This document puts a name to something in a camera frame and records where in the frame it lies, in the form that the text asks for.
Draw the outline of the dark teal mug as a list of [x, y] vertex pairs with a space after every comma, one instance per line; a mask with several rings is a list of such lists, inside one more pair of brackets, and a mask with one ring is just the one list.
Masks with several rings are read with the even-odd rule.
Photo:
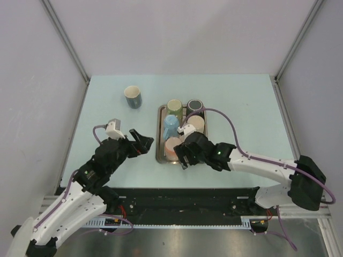
[[140, 89], [137, 86], [129, 86], [124, 90], [124, 96], [130, 108], [138, 109], [141, 107], [142, 98]]

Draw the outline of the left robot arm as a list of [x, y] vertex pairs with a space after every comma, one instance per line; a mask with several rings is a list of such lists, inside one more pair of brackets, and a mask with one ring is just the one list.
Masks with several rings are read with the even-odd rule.
[[119, 197], [106, 183], [126, 159], [147, 154], [154, 141], [134, 129], [129, 132], [132, 141], [119, 130], [106, 131], [108, 138], [72, 173], [62, 194], [39, 217], [12, 229], [7, 256], [54, 256], [85, 223], [117, 211]]

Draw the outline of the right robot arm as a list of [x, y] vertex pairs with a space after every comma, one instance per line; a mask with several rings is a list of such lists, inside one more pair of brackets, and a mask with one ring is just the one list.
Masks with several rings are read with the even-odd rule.
[[326, 177], [308, 156], [298, 160], [282, 160], [241, 153], [237, 146], [221, 142], [213, 144], [199, 132], [191, 133], [174, 151], [183, 169], [205, 163], [216, 171], [240, 171], [277, 182], [270, 187], [259, 186], [247, 201], [254, 215], [277, 205], [294, 203], [309, 211], [318, 211]]

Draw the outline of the light blue mug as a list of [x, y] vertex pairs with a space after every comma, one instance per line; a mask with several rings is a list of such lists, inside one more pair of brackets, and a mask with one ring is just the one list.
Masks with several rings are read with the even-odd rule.
[[178, 137], [177, 128], [179, 127], [179, 120], [175, 115], [167, 115], [163, 121], [163, 139], [167, 141], [171, 137]]

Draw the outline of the pink mug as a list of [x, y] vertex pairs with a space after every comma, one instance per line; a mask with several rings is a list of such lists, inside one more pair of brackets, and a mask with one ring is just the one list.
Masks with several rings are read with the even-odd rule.
[[178, 157], [174, 150], [174, 147], [180, 145], [182, 142], [177, 137], [170, 137], [165, 142], [165, 156], [169, 161], [177, 161]]

